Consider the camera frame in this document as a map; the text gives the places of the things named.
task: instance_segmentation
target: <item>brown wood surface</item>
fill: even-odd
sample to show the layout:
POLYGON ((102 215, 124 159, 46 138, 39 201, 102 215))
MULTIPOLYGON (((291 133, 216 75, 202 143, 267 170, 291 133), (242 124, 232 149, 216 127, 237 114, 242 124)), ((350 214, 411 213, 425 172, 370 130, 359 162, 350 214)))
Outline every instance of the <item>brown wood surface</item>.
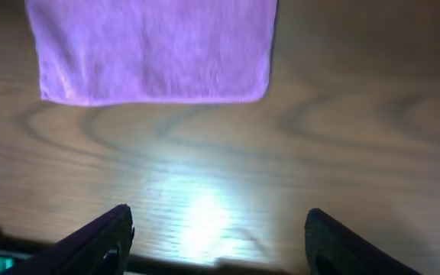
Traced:
POLYGON ((440 274, 440 2, 282 0, 267 96, 42 102, 21 3, 0 0, 0 226, 57 241, 133 208, 133 252, 306 270, 315 207, 440 274))

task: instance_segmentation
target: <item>purple towel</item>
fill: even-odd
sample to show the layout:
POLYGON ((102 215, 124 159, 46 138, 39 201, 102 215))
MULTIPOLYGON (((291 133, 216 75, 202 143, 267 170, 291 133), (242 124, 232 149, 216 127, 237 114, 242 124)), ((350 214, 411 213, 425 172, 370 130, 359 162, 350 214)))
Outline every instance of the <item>purple towel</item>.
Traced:
POLYGON ((266 91, 277 0, 27 0, 42 99, 251 102, 266 91))

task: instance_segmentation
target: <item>towel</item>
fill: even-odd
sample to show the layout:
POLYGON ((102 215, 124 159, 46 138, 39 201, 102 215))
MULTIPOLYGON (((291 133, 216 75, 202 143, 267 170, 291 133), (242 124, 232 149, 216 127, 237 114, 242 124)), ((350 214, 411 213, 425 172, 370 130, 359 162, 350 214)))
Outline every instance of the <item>towel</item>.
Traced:
POLYGON ((234 103, 269 83, 277 0, 27 0, 44 100, 234 103))

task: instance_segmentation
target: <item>wooden surface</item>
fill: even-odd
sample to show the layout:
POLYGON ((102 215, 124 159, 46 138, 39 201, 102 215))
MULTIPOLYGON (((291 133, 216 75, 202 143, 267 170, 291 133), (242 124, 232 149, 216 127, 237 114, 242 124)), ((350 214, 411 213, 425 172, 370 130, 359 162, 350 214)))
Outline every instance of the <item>wooden surface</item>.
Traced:
POLYGON ((440 2, 282 0, 266 98, 39 100, 21 3, 0 0, 0 226, 57 241, 133 208, 133 252, 305 272, 315 207, 440 274, 440 2))

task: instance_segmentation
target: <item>folded cloth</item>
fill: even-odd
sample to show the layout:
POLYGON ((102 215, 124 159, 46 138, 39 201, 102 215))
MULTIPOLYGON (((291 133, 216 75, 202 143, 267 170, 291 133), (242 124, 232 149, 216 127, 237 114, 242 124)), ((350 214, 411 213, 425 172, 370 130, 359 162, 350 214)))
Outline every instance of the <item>folded cloth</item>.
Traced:
POLYGON ((277 0, 27 0, 42 99, 230 103, 263 96, 277 0))

